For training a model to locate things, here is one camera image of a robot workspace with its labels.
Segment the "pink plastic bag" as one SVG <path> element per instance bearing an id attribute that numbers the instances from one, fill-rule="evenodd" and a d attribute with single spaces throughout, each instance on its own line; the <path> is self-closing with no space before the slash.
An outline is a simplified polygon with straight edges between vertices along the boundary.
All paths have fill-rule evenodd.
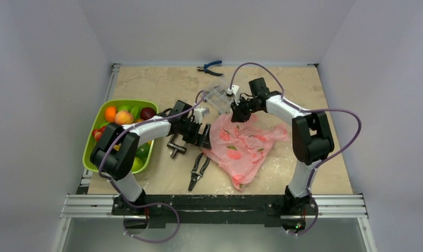
<path id="1" fill-rule="evenodd" d="M 244 190 L 251 183 L 276 142 L 289 141 L 284 123 L 272 129 L 262 129 L 252 115 L 247 122 L 232 122 L 232 114 L 222 114 L 211 123 L 211 149 L 202 152 L 228 173 L 233 186 Z"/>

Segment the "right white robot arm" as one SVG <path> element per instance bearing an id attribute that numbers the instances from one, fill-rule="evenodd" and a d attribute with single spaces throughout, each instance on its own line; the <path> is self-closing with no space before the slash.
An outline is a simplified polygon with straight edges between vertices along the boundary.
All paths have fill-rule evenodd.
<path id="1" fill-rule="evenodd" d="M 283 206 L 291 214 L 310 202 L 311 187 L 317 164 L 334 151 L 334 140 L 325 112 L 307 111 L 283 98 L 279 91 L 270 91 L 264 78 L 249 82 L 251 94 L 244 98 L 238 86 L 230 86 L 226 95 L 233 99 L 232 122 L 247 122 L 251 115 L 263 111 L 272 114 L 292 128 L 292 149 L 297 159 Z"/>

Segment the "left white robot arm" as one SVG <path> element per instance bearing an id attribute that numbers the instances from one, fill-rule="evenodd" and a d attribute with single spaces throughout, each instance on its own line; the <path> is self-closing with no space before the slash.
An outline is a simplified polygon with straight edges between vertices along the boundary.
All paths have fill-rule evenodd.
<path id="1" fill-rule="evenodd" d="M 90 161 L 97 167 L 99 175 L 107 178 L 125 199 L 125 209 L 138 215 L 145 209 L 145 192 L 131 171 L 138 147 L 178 134 L 185 143 L 209 150 L 211 126 L 202 124 L 208 114 L 206 107 L 191 106 L 178 100 L 173 108 L 142 122 L 110 123 L 94 147 Z"/>

